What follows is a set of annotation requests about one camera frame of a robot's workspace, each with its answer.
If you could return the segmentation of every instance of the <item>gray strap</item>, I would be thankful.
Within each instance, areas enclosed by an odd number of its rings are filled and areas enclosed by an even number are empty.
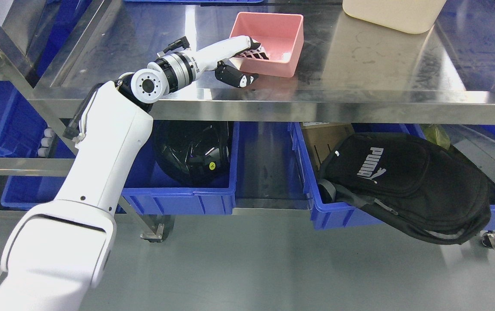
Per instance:
[[[425,232],[435,236],[436,238],[442,238],[443,240],[456,240],[457,238],[460,238],[462,234],[464,234],[465,230],[462,228],[455,234],[440,234],[439,232],[429,232],[427,230],[425,230]]]
[[[339,196],[345,203],[358,208],[361,208],[367,204],[372,204],[374,201],[373,197],[358,196],[349,191],[349,189],[347,189],[346,187],[331,183],[326,179],[320,179],[318,181],[318,184],[324,186],[324,188],[326,189],[326,191],[328,191],[334,201],[337,201],[337,198]]]

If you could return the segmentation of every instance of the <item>puma logo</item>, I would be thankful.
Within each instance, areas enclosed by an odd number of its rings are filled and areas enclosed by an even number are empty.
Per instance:
[[[383,154],[384,148],[372,147],[370,148],[370,151],[372,153],[366,156],[366,159],[364,160],[364,163],[360,167],[357,175],[358,177],[368,179],[370,181],[373,181],[374,184],[377,184],[378,182],[375,181],[374,178],[382,176],[387,171],[387,169],[385,168],[379,168],[374,173],[376,167],[378,166],[378,162],[381,159],[381,155]]]

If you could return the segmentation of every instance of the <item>pink plastic box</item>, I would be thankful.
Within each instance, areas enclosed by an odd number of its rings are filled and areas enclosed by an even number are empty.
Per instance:
[[[245,73],[293,77],[303,47],[303,16],[299,14],[239,12],[230,37],[248,35],[261,42],[268,60],[233,57]]]

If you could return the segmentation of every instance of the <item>gray floor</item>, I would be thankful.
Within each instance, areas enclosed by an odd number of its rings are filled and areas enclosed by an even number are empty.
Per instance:
[[[0,220],[0,252],[15,220]],[[315,232],[294,217],[178,217],[162,244],[119,224],[81,310],[492,311],[495,252],[385,226]]]

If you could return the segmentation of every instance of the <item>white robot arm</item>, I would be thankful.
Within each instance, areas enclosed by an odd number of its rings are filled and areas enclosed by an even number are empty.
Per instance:
[[[255,76],[224,61],[259,46],[240,36],[200,51],[165,55],[187,48],[184,37],[159,53],[147,69],[93,89],[66,131],[79,153],[64,184],[54,201],[27,212],[7,240],[1,268],[8,274],[0,285],[0,311],[78,310],[88,288],[96,287],[103,275],[115,238],[117,201],[152,130],[152,104],[208,70],[236,87],[251,84]]]

